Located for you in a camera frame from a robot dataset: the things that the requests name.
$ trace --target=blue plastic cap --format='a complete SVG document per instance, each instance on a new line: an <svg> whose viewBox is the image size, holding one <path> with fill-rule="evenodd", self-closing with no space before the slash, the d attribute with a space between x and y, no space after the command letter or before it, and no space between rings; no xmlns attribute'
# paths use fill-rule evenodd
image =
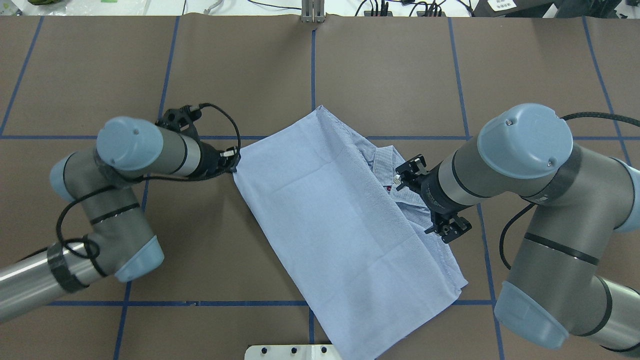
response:
<svg viewBox="0 0 640 360"><path fill-rule="evenodd" d="M628 233L629 231L640 229L640 171L630 167L624 161L618 161L625 166L625 169L631 177L631 182L634 185L634 204L631 207L631 213L625 220L624 224L615 228L614 231L617 233Z"/></svg>
<svg viewBox="0 0 640 360"><path fill-rule="evenodd" d="M67 186L65 185L65 167L67 166L67 161L73 154L69 154L66 158L60 160L57 164L53 165L51 168L51 172L49 172L49 182L51 183L51 187L53 191L55 191L62 199L66 201L72 202L74 199L73 196L67 190Z"/></svg>
<svg viewBox="0 0 640 360"><path fill-rule="evenodd" d="M98 133L100 158L118 170L135 171L151 165L162 152L162 133L146 120L115 117Z"/></svg>
<svg viewBox="0 0 640 360"><path fill-rule="evenodd" d="M550 108L521 104L489 121L477 147L484 162L502 175L537 179L564 164L573 150L573 136Z"/></svg>
<svg viewBox="0 0 640 360"><path fill-rule="evenodd" d="M569 337L556 318L508 281L502 283L493 312L509 330L541 347L557 350Z"/></svg>
<svg viewBox="0 0 640 360"><path fill-rule="evenodd" d="M129 259L118 271L115 277L120 282L128 282L149 273L160 266L164 260L162 248L157 236L149 240L131 259Z"/></svg>

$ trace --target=white floor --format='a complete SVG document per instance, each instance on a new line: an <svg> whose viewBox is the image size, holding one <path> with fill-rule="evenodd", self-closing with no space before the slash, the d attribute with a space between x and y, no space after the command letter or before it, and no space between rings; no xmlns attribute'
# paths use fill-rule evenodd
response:
<svg viewBox="0 0 640 360"><path fill-rule="evenodd" d="M13 0L26 15L182 15L183 13L202 13L217 0L119 0L115 3L103 3L100 0L64 0L59 4L33 6L27 0ZM300 7L301 0L257 0L262 3ZM471 0L475 7L478 0ZM360 5L360 0L325 0L324 9L327 13L341 16L353 16ZM394 16L408 16L413 5L403 6L401 3L389 3L389 11ZM468 11L457 0L446 0L442 8L449 17L468 17ZM366 2L360 10L370 10ZM622 0L616 8L618 14L624 14L631 19L640 19L640 9L637 6L626 5ZM299 10L277 9L249 3L246 0L223 0L210 15L281 15L300 14ZM549 11L546 17L552 17Z"/></svg>

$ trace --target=folded cloth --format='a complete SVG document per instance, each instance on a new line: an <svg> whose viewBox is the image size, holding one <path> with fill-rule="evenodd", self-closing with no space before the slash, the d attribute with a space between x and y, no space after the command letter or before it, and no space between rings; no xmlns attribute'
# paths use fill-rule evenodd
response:
<svg viewBox="0 0 640 360"><path fill-rule="evenodd" d="M344 360L373 360L467 284L404 162L319 107L242 151L240 193Z"/></svg>

